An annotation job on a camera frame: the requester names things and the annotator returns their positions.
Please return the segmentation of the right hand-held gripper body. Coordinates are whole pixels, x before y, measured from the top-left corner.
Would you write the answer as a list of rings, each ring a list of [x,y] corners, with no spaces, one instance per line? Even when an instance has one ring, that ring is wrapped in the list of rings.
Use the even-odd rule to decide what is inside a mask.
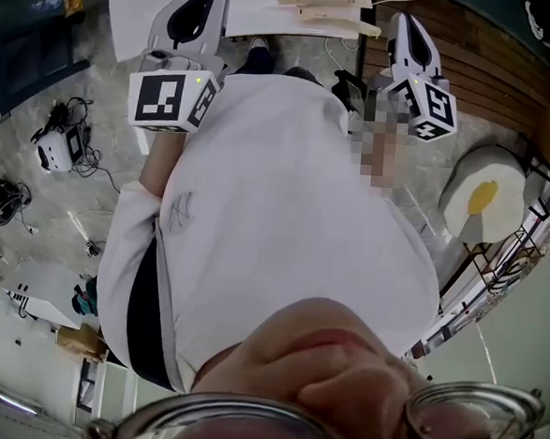
[[[456,99],[449,82],[426,70],[384,68],[378,75],[377,92],[408,134],[419,141],[433,142],[457,131]]]

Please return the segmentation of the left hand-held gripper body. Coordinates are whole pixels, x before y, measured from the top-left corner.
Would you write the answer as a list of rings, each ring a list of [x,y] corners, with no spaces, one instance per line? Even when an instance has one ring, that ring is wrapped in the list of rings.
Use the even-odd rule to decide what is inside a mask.
[[[139,71],[130,74],[128,123],[157,133],[199,131],[227,70],[212,54],[145,50]]]

